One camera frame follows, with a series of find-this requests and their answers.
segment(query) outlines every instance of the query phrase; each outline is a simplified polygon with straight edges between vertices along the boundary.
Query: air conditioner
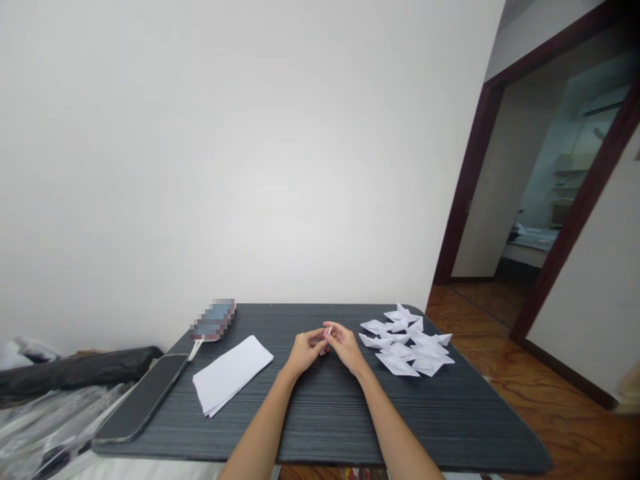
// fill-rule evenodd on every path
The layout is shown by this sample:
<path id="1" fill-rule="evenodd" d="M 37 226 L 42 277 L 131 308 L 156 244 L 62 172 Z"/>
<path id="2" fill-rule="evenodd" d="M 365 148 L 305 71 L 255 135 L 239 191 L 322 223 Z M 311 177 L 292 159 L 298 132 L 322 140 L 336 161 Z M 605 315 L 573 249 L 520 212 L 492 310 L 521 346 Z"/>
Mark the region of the air conditioner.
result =
<path id="1" fill-rule="evenodd" d="M 627 92 L 630 87 L 630 85 L 624 85 L 623 87 L 618 87 L 616 89 L 609 90 L 606 93 L 602 93 L 584 103 L 578 110 L 578 113 L 581 117 L 589 117 L 596 113 L 601 113 L 619 107 L 627 96 Z"/>

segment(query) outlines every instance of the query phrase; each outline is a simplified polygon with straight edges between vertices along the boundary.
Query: table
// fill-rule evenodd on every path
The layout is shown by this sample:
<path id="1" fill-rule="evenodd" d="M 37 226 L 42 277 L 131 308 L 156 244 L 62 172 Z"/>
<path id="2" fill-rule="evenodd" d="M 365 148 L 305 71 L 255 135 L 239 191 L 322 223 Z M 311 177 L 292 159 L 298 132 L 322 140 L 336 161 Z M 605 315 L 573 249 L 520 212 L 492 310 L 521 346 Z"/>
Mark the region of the table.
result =
<path id="1" fill-rule="evenodd" d="M 226 461 L 285 364 L 296 334 L 337 321 L 354 333 L 360 323 L 385 320 L 395 305 L 238 304 L 231 328 L 218 342 L 204 343 L 178 379 L 144 432 L 130 443 L 94 445 L 94 452 L 117 457 Z M 409 307 L 416 315 L 422 313 Z M 425 318 L 425 333 L 440 333 Z M 274 360 L 216 416 L 205 418 L 191 381 L 249 335 Z M 409 428 L 443 471 L 536 474 L 550 470 L 546 448 L 453 346 L 455 364 L 434 377 L 396 377 L 375 357 L 362 353 Z M 186 332 L 170 353 L 189 353 Z M 335 352 L 318 358 L 291 395 L 278 463 L 312 465 L 384 464 L 373 423 L 357 380 Z"/>

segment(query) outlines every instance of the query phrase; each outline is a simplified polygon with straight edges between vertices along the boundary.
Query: black bag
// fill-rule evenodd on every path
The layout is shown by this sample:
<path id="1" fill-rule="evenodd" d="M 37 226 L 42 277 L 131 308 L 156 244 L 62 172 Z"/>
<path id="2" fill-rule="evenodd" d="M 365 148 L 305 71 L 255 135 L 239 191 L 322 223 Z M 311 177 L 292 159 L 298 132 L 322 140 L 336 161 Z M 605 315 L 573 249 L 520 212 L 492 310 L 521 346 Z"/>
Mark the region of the black bag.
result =
<path id="1" fill-rule="evenodd" d="M 116 385 L 137 381 L 151 361 L 162 357 L 158 347 L 144 347 L 68 357 L 48 363 L 0 371 L 0 408 L 12 402 L 89 385 Z"/>

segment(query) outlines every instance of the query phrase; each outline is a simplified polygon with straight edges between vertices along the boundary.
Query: door frame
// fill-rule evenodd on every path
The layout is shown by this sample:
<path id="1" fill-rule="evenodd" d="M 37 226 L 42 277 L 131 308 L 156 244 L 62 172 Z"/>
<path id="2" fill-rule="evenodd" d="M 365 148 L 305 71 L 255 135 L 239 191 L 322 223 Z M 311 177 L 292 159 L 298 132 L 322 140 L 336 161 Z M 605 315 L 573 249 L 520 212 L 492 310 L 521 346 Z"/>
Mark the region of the door frame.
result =
<path id="1" fill-rule="evenodd" d="M 451 272 L 465 230 L 469 206 L 480 177 L 505 89 L 582 42 L 613 27 L 624 18 L 630 15 L 638 16 L 639 10 L 638 6 L 631 1 L 606 0 L 485 82 L 480 93 L 467 150 L 451 204 L 451 212 L 433 278 L 434 285 L 446 285 L 451 280 Z M 540 312 L 540 308 L 542 308 L 639 121 L 640 77 L 634 81 L 611 124 L 529 298 L 520 310 L 510 334 L 510 338 L 516 343 L 521 345 L 524 343 L 533 321 Z"/>

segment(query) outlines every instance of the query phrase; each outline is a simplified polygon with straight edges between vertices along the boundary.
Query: phone screen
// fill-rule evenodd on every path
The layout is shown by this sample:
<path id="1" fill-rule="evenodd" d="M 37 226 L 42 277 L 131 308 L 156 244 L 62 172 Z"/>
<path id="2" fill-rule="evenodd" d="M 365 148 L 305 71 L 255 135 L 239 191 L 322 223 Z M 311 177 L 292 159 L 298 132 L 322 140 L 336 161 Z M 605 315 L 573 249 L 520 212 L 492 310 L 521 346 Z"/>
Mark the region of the phone screen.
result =
<path id="1" fill-rule="evenodd" d="M 145 374 L 94 436 L 96 442 L 132 440 L 150 420 L 187 364 L 188 355 L 165 355 Z"/>

